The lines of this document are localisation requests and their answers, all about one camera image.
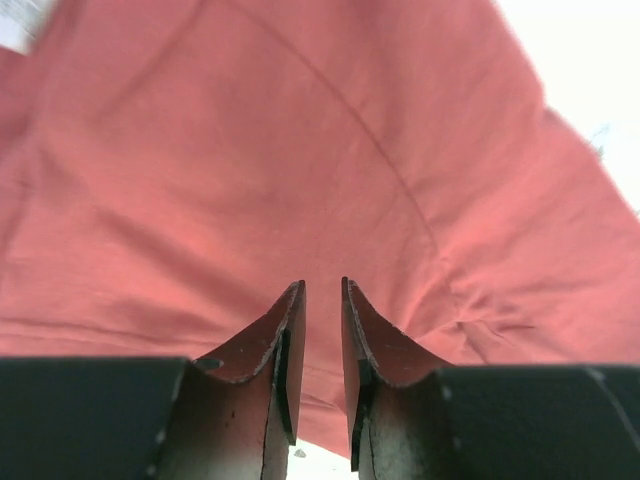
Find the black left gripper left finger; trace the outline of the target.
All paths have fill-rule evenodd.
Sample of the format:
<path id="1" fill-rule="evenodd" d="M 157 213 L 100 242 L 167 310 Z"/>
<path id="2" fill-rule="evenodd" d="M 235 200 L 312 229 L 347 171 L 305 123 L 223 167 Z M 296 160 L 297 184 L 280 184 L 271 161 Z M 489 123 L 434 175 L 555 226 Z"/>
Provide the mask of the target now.
<path id="1" fill-rule="evenodd" d="M 208 354 L 5 357 L 5 479 L 283 479 L 297 438 L 305 285 Z"/>

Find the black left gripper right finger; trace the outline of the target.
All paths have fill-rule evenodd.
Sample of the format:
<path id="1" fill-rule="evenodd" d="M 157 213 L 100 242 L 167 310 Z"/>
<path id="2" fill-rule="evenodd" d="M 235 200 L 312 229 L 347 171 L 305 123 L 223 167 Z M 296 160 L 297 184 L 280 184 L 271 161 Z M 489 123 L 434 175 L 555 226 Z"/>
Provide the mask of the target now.
<path id="1" fill-rule="evenodd" d="M 351 468 L 362 479 L 635 479 L 635 365 L 454 366 L 341 283 Z"/>

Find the pink t shirt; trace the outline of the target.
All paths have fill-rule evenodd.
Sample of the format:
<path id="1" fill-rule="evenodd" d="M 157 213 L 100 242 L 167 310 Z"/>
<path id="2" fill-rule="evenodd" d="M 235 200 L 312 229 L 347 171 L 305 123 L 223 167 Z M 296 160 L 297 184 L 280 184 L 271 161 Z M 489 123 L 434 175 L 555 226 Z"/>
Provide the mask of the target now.
<path id="1" fill-rule="evenodd" d="M 1 351 L 197 357 L 340 281 L 453 364 L 635 363 L 639 224 L 490 1 L 60 1 L 1 51 Z"/>

